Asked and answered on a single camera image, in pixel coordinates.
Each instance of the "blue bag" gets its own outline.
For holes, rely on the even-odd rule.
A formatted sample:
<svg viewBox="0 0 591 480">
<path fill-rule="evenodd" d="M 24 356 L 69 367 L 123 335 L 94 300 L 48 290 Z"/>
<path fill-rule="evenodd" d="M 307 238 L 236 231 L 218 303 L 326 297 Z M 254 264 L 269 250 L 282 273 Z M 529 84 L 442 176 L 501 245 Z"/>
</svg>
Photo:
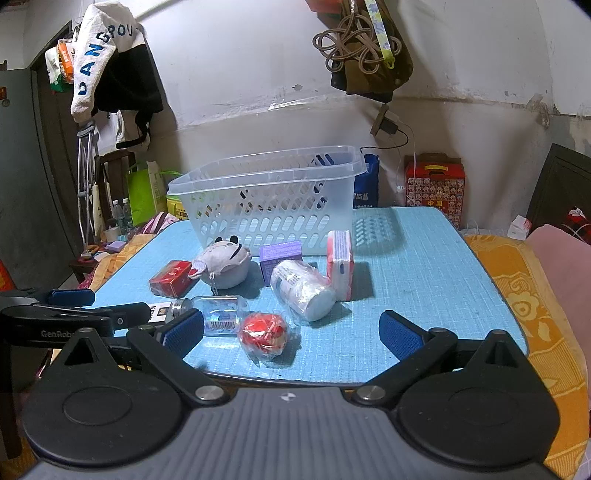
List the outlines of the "blue bag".
<svg viewBox="0 0 591 480">
<path fill-rule="evenodd" d="M 378 206 L 379 157 L 365 155 L 368 171 L 355 177 L 353 208 L 370 208 Z"/>
</svg>

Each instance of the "dark wooden headboard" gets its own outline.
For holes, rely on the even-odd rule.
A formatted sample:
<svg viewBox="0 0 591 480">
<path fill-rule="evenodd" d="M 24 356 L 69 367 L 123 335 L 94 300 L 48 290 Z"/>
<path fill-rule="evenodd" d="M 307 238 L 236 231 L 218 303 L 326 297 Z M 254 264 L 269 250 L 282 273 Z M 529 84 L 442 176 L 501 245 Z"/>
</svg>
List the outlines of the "dark wooden headboard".
<svg viewBox="0 0 591 480">
<path fill-rule="evenodd" d="M 559 228 L 575 206 L 591 218 L 591 158 L 552 144 L 527 218 L 531 220 L 532 229 L 545 223 Z"/>
</svg>

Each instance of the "triangular hole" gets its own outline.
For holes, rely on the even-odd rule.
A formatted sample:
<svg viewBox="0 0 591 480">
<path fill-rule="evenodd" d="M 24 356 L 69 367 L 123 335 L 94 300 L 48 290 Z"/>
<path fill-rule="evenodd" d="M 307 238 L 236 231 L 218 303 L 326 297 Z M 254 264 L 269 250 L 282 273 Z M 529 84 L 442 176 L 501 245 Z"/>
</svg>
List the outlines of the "triangular hole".
<svg viewBox="0 0 591 480">
<path fill-rule="evenodd" d="M 517 368 L 517 362 L 511 355 L 505 342 L 497 342 L 495 347 L 489 353 L 486 363 L 490 365 L 499 365 L 501 367 Z"/>
<path fill-rule="evenodd" d="M 81 338 L 64 362 L 64 365 L 93 364 L 95 361 L 96 355 L 92 344 L 88 339 Z"/>
</svg>

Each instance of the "yellow bucket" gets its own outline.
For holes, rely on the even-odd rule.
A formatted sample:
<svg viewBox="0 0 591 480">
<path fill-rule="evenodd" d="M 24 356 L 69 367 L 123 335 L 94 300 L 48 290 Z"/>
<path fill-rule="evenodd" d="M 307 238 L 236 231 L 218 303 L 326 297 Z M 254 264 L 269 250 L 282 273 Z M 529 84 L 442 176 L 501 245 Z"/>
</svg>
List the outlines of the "yellow bucket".
<svg viewBox="0 0 591 480">
<path fill-rule="evenodd" d="M 183 207 L 183 202 L 181 202 L 177 196 L 166 195 L 166 205 L 168 206 L 168 212 L 179 220 L 189 219 L 189 216 Z"/>
</svg>

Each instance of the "light blue table surface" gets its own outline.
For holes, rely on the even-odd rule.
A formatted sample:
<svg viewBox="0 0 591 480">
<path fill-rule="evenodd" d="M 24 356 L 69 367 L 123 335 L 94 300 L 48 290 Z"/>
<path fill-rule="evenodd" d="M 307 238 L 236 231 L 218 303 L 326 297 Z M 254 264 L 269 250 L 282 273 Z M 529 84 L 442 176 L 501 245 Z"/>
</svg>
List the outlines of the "light blue table surface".
<svg viewBox="0 0 591 480">
<path fill-rule="evenodd" d="M 425 330 L 445 327 L 459 338 L 482 339 L 507 330 L 521 349 L 519 325 L 491 278 L 439 210 L 399 207 L 355 210 L 352 226 L 354 301 L 335 305 L 323 320 L 300 328 L 271 365 L 255 365 L 236 338 L 203 338 L 185 357 L 206 371 L 250 378 L 310 382 L 365 382 L 398 359 L 379 340 L 378 320 L 395 310 Z M 192 260 L 202 250 L 190 222 L 177 222 L 129 260 L 97 293 L 93 307 L 169 301 L 148 280 L 170 260 Z M 326 272 L 326 257 L 305 257 Z M 224 291 L 247 299 L 251 311 L 277 312 L 254 258 L 248 278 Z M 203 282 L 187 297 L 211 295 Z"/>
</svg>

